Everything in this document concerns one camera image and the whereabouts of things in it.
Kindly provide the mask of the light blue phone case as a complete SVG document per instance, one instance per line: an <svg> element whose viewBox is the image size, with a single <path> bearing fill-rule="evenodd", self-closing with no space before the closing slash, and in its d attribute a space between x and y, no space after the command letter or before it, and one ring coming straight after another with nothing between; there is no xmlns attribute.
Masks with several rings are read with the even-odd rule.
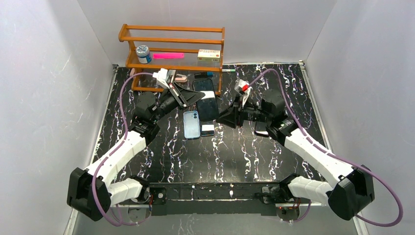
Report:
<svg viewBox="0 0 415 235"><path fill-rule="evenodd" d="M200 137L200 123L197 111L184 112L184 137L198 139Z"/></svg>

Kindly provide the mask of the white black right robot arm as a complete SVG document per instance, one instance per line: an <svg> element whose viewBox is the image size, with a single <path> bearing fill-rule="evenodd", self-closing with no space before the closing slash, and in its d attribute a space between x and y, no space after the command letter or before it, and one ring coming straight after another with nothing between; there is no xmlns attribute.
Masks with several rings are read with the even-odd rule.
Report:
<svg viewBox="0 0 415 235"><path fill-rule="evenodd" d="M330 156L330 151L301 130L287 114L286 100L280 92L267 90L260 106L244 101L237 95L232 105L222 111L218 123L231 128L241 127L245 121L265 124L272 139L301 156L323 177L324 181L306 179L291 174L279 182L278 191L263 193L279 200L306 198L328 205L341 219L350 220L375 199L373 177L364 165L352 166Z"/></svg>

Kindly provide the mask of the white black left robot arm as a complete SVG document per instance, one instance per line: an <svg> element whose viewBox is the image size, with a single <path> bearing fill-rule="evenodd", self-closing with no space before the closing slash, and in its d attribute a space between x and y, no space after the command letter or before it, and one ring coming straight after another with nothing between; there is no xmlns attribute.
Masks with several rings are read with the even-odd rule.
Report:
<svg viewBox="0 0 415 235"><path fill-rule="evenodd" d="M93 221L107 216L108 210L126 200L139 199L149 187L139 176L114 182L118 173L157 136L158 121L176 108L186 108L205 97L204 92L168 85L159 98L142 92L136 98L132 120L126 133L108 152L84 169L69 176L67 205Z"/></svg>

